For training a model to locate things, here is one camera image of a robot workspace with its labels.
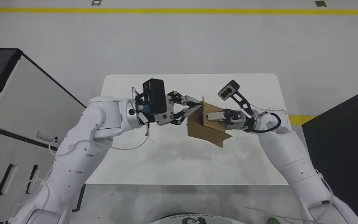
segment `robot logo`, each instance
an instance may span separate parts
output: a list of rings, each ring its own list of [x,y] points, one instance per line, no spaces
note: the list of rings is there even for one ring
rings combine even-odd
[[[204,218],[198,217],[197,220],[191,217],[183,218],[183,224],[206,224]]]

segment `sticker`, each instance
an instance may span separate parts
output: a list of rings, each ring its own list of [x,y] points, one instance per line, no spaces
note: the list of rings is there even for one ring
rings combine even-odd
[[[102,0],[93,0],[91,6],[100,6],[102,3]]]
[[[327,5],[324,1],[315,1],[315,5],[319,8],[326,8]]]

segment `green object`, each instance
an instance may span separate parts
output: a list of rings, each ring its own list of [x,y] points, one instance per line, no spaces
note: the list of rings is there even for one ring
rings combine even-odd
[[[267,220],[267,224],[281,224],[281,222],[279,220],[277,220],[276,218],[269,218]]]

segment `cardboard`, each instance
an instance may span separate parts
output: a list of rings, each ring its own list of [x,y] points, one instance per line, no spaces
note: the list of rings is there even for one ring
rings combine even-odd
[[[192,113],[187,119],[188,136],[203,139],[224,147],[224,140],[232,136],[225,132],[225,125],[221,122],[212,122],[207,120],[206,114],[212,112],[220,112],[222,108],[208,104],[202,101],[202,107]]]

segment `black cable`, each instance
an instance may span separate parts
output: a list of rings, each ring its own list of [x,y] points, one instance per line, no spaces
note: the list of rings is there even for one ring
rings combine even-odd
[[[277,124],[276,124],[274,127],[269,128],[269,129],[267,129],[267,130],[252,130],[252,132],[255,132],[255,133],[266,133],[266,132],[270,132],[270,131],[272,131],[272,130],[275,130],[275,129],[279,128],[279,126],[280,126],[281,123],[282,123],[281,118],[280,118],[277,114],[275,114],[275,113],[269,113],[269,114],[271,114],[272,116],[274,116],[274,117],[277,119]]]

